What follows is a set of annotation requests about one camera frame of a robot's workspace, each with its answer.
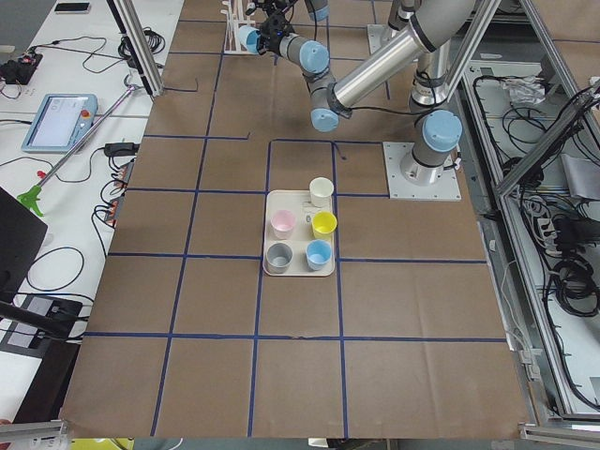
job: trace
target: white tray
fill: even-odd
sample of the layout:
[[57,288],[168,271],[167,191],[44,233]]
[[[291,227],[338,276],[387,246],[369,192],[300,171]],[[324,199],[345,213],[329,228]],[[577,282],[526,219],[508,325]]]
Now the white tray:
[[[290,239],[277,239],[271,227],[271,216],[279,209],[292,211],[296,216],[296,226]],[[334,237],[327,240],[331,244],[332,257],[327,265],[318,271],[310,270],[307,262],[307,245],[315,237],[312,234],[312,218],[321,211],[333,212],[332,201],[322,208],[314,206],[310,202],[310,193],[307,190],[273,190],[266,197],[266,221],[264,227],[264,248],[262,268],[264,272],[273,277],[327,277],[336,269],[336,248]],[[290,246],[293,251],[292,261],[288,270],[283,274],[269,272],[266,264],[266,250],[276,242],[283,242]]]

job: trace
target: gray cup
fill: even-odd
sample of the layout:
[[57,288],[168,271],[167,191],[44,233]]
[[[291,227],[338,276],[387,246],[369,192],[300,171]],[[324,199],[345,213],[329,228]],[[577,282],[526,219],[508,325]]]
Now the gray cup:
[[282,242],[273,244],[266,250],[266,264],[272,274],[283,274],[292,261],[292,248]]

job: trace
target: pink cup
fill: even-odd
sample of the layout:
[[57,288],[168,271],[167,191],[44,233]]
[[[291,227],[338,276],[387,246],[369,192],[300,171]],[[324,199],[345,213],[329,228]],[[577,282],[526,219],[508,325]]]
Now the pink cup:
[[271,226],[277,239],[290,239],[296,226],[296,216],[292,211],[280,209],[271,217]]

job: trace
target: phone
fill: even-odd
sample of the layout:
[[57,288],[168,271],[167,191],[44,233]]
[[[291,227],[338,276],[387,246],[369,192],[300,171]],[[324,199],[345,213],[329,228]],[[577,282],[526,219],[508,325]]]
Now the phone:
[[89,2],[59,3],[54,8],[54,12],[56,14],[87,14],[91,7]]

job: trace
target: light blue cup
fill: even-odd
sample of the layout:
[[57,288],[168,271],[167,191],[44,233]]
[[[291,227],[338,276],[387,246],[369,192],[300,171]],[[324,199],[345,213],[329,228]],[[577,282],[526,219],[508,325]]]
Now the light blue cup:
[[308,244],[307,262],[311,270],[321,270],[331,260],[331,246],[328,242],[316,239]]

